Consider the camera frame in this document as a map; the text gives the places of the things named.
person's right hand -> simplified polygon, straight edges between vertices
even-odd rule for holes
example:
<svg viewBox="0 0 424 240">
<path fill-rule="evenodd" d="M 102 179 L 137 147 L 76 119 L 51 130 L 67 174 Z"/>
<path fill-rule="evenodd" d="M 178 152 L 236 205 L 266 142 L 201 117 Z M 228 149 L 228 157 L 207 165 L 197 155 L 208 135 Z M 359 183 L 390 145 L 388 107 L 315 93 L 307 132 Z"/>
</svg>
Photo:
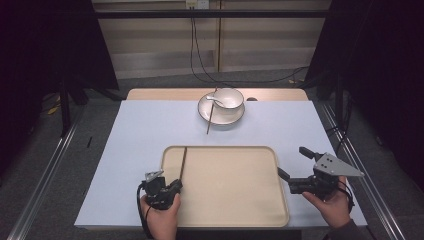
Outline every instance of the person's right hand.
<svg viewBox="0 0 424 240">
<path fill-rule="evenodd" d="M 346 177 L 340 176 L 339 181 L 346 184 Z M 346 186 L 342 183 L 339 183 L 339 187 L 346 189 Z M 321 201 L 321 199 L 309 192 L 303 192 L 302 195 L 321 212 L 322 217 L 330 227 L 339 228 L 350 221 L 348 198 L 343 192 L 335 190 L 324 201 Z"/>
<path fill-rule="evenodd" d="M 180 194 L 175 194 L 174 203 L 168 210 L 151 208 L 146 202 L 146 195 L 141 197 L 140 202 L 152 236 L 156 240 L 174 240 L 177 234 L 177 213 L 181 205 Z"/>
</svg>

